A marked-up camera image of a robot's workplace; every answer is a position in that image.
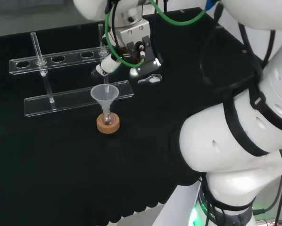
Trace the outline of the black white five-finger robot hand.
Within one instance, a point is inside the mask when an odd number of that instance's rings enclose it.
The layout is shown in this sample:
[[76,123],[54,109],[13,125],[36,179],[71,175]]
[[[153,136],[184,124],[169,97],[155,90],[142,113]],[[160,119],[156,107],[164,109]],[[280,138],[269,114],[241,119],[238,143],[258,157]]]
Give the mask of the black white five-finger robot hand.
[[158,69],[156,50],[150,38],[150,24],[145,19],[129,26],[105,26],[102,40],[112,45],[111,53],[92,71],[92,75],[108,76],[123,64],[130,68],[130,77],[138,78]]

